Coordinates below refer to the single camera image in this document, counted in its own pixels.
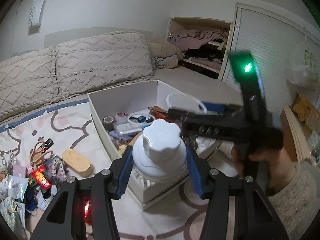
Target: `blue fabric border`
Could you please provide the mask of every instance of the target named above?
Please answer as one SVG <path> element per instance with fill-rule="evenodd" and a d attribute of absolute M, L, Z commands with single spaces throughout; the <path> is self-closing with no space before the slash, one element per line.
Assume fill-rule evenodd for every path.
<path fill-rule="evenodd" d="M 61 109 L 61 108 L 65 108 L 65 107 L 69 107 L 69 106 L 75 106 L 75 105 L 78 105 L 78 104 L 83 104 L 83 103 L 88 103 L 89 102 L 89 99 L 86 98 L 86 99 L 83 99 L 83 100 L 79 100 L 79 101 L 73 101 L 73 102 L 69 102 L 69 103 L 65 103 L 65 104 L 61 104 L 61 105 L 57 105 L 57 106 L 52 106 L 52 107 L 49 107 L 49 108 L 46 108 L 46 109 L 42 109 L 38 112 L 35 112 L 33 114 L 30 114 L 30 115 L 27 115 L 25 116 L 24 118 L 22 118 L 21 120 L 19 121 L 16 121 L 16 122 L 12 122 L 12 123 L 9 123 L 7 125 L 4 125 L 4 126 L 1 126 L 0 127 L 0 133 L 4 132 L 4 131 L 7 131 L 11 128 L 15 128 L 16 126 L 26 122 L 26 121 L 29 121 L 31 119 L 34 119 L 38 116 L 41 116 L 43 115 L 43 113 L 45 111 L 47 111 L 47 113 L 50 113 L 52 111 L 55 111 L 55 110 L 58 110 L 58 109 Z"/>

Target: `person's arm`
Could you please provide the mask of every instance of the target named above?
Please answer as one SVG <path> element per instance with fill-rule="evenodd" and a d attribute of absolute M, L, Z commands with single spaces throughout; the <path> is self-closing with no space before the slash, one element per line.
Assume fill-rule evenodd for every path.
<path fill-rule="evenodd" d="M 243 164 L 233 148 L 231 155 L 240 175 Z M 292 163 L 287 151 L 260 151 L 249 157 L 253 161 L 268 161 L 269 187 L 275 195 L 269 200 L 275 208 L 291 240 L 298 240 L 307 230 L 320 208 L 316 197 L 316 181 L 312 174 L 300 165 Z"/>

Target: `headboard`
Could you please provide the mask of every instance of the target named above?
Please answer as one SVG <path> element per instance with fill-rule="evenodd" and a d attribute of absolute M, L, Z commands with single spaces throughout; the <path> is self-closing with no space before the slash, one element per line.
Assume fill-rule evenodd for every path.
<path fill-rule="evenodd" d="M 92 27 L 92 28 L 79 28 L 73 30 L 66 30 L 56 33 L 49 33 L 44 36 L 44 47 L 48 48 L 50 46 L 55 47 L 61 42 L 71 41 L 80 38 L 86 38 L 91 36 L 101 35 L 103 33 L 116 32 L 116 31 L 137 31 L 145 35 L 146 39 L 152 38 L 152 32 L 133 30 L 133 29 L 123 29 L 117 27 Z"/>

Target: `white louvered door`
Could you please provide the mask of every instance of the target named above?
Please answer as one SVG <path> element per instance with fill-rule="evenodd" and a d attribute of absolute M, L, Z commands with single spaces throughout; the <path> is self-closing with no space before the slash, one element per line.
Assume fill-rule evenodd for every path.
<path fill-rule="evenodd" d="M 302 93 L 314 104 L 318 100 L 318 92 L 294 86 L 286 78 L 286 61 L 290 47 L 303 41 L 303 38 L 303 32 L 284 21 L 260 12 L 238 8 L 231 50 L 251 51 L 260 69 L 268 110 L 272 112 L 281 113 L 284 106 L 291 105 L 296 92 Z M 320 45 L 310 38 L 308 42 L 319 66 Z M 239 89 L 229 62 L 222 80 Z"/>

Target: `cardboard box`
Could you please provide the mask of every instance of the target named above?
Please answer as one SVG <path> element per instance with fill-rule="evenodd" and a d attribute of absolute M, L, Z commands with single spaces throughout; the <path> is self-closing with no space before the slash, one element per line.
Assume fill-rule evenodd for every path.
<path fill-rule="evenodd" d="M 181 93 L 181 91 L 159 80 L 154 80 L 107 88 L 88 94 L 93 124 L 112 161 L 121 156 L 102 125 L 103 118 L 108 115 L 114 117 L 117 112 L 134 113 L 145 110 L 148 106 L 159 106 L 168 110 L 166 98 L 173 92 Z M 205 147 L 200 147 L 197 153 L 202 158 L 207 159 L 217 149 L 221 141 L 215 139 L 205 140 Z M 143 209 L 146 209 L 165 197 L 186 179 L 188 179 L 187 170 L 174 180 L 155 183 L 142 178 L 133 169 L 128 187 L 136 201 Z"/>

